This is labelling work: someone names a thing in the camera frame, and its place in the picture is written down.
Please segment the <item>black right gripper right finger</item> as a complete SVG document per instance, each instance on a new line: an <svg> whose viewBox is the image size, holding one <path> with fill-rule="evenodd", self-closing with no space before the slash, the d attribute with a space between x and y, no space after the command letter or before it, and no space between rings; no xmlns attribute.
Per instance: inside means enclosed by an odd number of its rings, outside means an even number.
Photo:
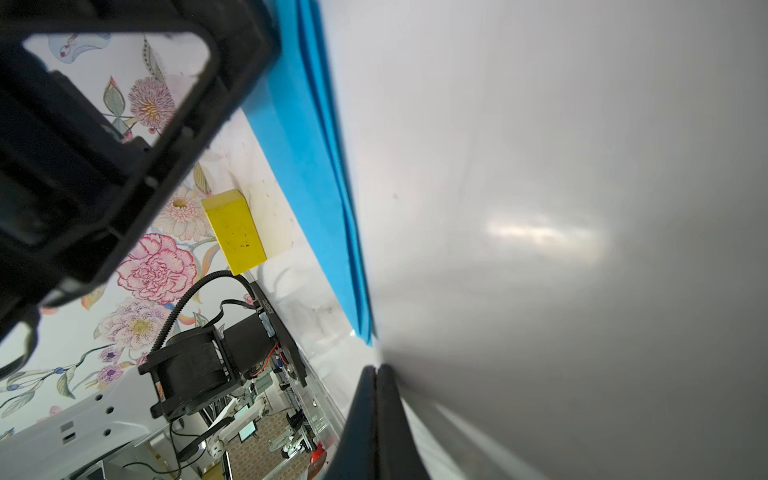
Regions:
<svg viewBox="0 0 768 480"><path fill-rule="evenodd" d="M429 480L405 415L394 369L377 372L378 474L385 480Z"/></svg>

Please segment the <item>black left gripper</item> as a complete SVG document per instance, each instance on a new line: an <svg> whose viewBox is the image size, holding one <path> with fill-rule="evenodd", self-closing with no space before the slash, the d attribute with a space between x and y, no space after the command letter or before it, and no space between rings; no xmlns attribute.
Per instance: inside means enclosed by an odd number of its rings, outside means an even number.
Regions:
<svg viewBox="0 0 768 480"><path fill-rule="evenodd" d="M45 33L189 33L203 70L159 140L120 141L23 42ZM1 5L1 333L112 274L278 52L257 1Z"/></svg>

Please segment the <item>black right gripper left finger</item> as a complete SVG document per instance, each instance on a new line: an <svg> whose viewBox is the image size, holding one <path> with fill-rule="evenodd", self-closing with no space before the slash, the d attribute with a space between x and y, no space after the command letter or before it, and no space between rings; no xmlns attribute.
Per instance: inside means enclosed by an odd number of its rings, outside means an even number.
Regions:
<svg viewBox="0 0 768 480"><path fill-rule="evenodd" d="M325 479L378 478L377 372L363 368L344 431Z"/></svg>

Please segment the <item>blue square paper sheet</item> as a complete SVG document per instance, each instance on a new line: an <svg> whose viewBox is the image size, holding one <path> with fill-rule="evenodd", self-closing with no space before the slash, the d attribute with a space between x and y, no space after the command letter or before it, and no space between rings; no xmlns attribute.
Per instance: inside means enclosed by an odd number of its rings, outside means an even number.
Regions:
<svg viewBox="0 0 768 480"><path fill-rule="evenodd" d="M242 108L354 333L374 322L319 4L270 1L280 52Z"/></svg>

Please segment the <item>yellow cylinder block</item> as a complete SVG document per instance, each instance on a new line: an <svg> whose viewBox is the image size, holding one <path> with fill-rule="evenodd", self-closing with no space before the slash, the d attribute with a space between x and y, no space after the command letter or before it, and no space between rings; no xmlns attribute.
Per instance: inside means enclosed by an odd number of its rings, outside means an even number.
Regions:
<svg viewBox="0 0 768 480"><path fill-rule="evenodd" d="M230 271L243 274L267 260L244 195L236 189L201 200Z"/></svg>

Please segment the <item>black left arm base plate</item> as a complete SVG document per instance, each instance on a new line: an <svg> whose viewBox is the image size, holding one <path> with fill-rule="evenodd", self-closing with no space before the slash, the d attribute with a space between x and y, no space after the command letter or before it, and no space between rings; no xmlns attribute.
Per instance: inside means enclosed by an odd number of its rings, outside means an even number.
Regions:
<svg viewBox="0 0 768 480"><path fill-rule="evenodd" d="M262 307L267 317L269 318L269 321L273 329L275 330L275 333L281 345L281 348L283 351L286 352L287 359L289 360L290 364L293 366L298 382L301 384L302 387L306 387L307 386L306 365L304 364L301 358L298 345L296 344L293 336L288 331L287 327L283 323L282 319L280 318L277 311L272 306L266 294L263 292L263 290L258 285L258 283L251 282L250 288L253 291L252 296L254 298L254 301Z"/></svg>

